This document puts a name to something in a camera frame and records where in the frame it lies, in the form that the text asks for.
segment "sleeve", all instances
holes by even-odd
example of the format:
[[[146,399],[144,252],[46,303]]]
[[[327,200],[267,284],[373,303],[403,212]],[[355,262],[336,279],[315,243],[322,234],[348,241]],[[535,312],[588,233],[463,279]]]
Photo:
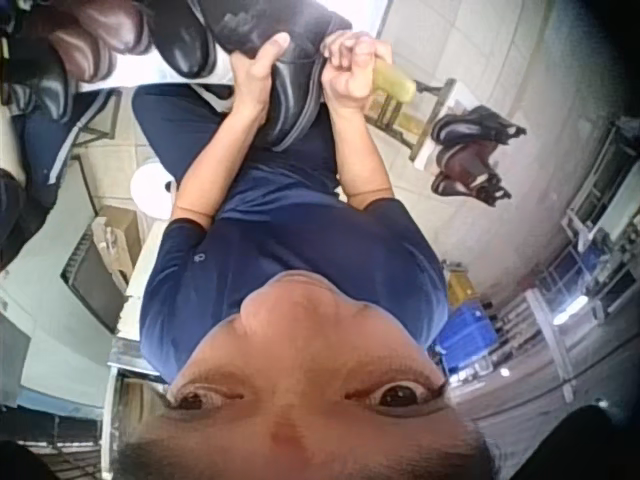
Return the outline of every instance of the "sleeve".
[[[206,230],[189,219],[171,222],[164,232],[156,263],[144,291],[140,312],[140,343],[146,360],[164,373],[164,343],[170,338],[175,299],[187,262],[206,237]]]
[[[382,198],[369,204],[365,212],[399,238],[421,260],[442,274],[438,256],[420,231],[404,204],[395,198]]]
[[[444,326],[448,317],[447,282],[438,256],[411,218],[406,207],[395,198],[384,198],[372,202],[365,212],[389,231],[407,248],[422,271],[422,288],[425,296],[426,316],[431,319],[428,332],[422,339],[429,344]]]

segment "navy blue pants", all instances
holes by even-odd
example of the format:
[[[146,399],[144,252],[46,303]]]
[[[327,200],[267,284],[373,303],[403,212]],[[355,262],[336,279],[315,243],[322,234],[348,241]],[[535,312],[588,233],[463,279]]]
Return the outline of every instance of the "navy blue pants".
[[[225,117],[188,85],[138,87],[133,112],[160,163],[178,184]],[[256,166],[313,179],[316,189],[333,194],[338,187],[337,166],[326,107],[320,109],[309,131],[284,152],[251,147],[243,169]],[[236,182],[242,179],[241,171]]]

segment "blue container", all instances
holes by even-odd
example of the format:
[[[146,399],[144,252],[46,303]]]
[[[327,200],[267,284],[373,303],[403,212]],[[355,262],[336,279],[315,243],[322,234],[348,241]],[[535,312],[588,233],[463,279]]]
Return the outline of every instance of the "blue container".
[[[477,300],[454,310],[436,338],[448,371],[464,367],[485,355],[497,342],[498,334]]]

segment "toilet paper roll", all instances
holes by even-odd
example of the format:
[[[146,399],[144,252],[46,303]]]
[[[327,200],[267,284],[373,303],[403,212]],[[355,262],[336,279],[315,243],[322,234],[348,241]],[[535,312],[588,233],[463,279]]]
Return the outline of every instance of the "toilet paper roll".
[[[157,220],[169,220],[173,208],[173,177],[157,158],[145,162],[131,179],[131,197],[140,211]]]

